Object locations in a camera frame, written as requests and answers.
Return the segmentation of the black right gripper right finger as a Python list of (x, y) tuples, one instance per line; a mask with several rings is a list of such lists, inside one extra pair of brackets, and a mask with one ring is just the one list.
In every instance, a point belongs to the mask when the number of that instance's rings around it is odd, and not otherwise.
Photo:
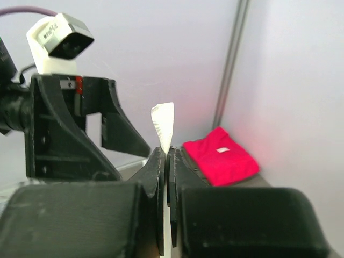
[(207, 187), (208, 180), (184, 148), (171, 147), (167, 154), (167, 205), (170, 207), (171, 246), (177, 247), (178, 201), (181, 187)]

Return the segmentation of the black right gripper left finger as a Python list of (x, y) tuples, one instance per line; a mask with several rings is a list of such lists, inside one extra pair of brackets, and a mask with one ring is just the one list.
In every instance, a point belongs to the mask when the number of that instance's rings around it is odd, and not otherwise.
[(164, 254), (165, 162), (164, 151), (156, 147), (146, 164), (128, 180), (140, 187), (136, 255)]

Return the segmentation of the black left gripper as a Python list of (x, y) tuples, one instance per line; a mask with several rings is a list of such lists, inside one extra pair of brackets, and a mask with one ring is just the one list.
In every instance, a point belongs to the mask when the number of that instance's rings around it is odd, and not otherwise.
[(100, 113), (103, 148), (148, 157), (151, 148), (121, 108), (108, 78), (34, 75), (25, 130), (26, 176), (55, 181), (119, 181), (114, 165), (88, 137), (87, 116)]

